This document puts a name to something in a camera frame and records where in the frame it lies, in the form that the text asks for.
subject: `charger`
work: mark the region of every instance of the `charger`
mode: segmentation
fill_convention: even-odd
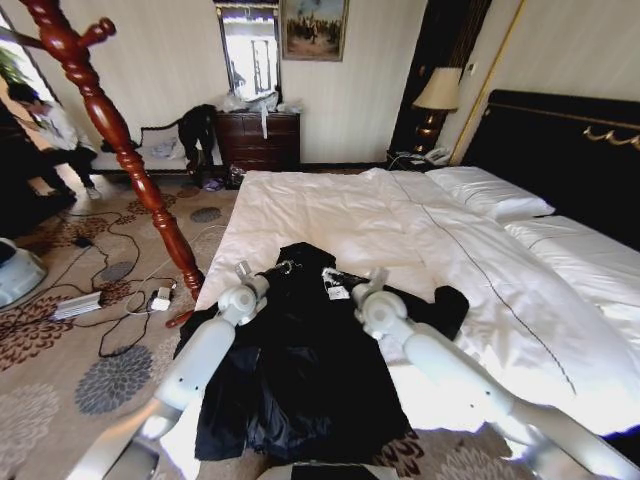
[[[168,287],[160,287],[154,292],[153,300],[151,300],[151,310],[166,311],[171,305],[171,289]]]

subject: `wooden dresser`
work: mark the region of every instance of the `wooden dresser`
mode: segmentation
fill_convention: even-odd
[[[218,112],[215,130],[225,167],[287,171],[300,168],[300,115],[269,113],[267,138],[259,113]]]

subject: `table lamp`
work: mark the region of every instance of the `table lamp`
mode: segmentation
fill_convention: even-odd
[[[424,124],[417,128],[416,133],[420,137],[431,138],[435,144],[444,119],[443,113],[458,108],[458,83],[461,73],[461,68],[436,68],[427,86],[413,102],[415,107],[430,110]],[[423,145],[418,145],[415,148],[417,152],[421,152],[423,149]]]

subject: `shoe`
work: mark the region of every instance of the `shoe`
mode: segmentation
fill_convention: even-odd
[[[100,200],[102,198],[102,195],[96,187],[87,187],[87,195],[89,195],[91,200]]]
[[[212,178],[204,186],[204,189],[207,192],[217,192],[219,190],[222,190],[223,188],[224,188],[224,182],[216,178]]]
[[[64,197],[64,198],[76,198],[76,192],[73,190],[51,190],[47,193],[47,197]]]

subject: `white pillow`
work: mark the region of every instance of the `white pillow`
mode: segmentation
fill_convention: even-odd
[[[505,229],[640,351],[640,252],[566,217],[512,222]]]
[[[540,197],[478,167],[448,167],[427,175],[460,203],[500,223],[554,212]]]

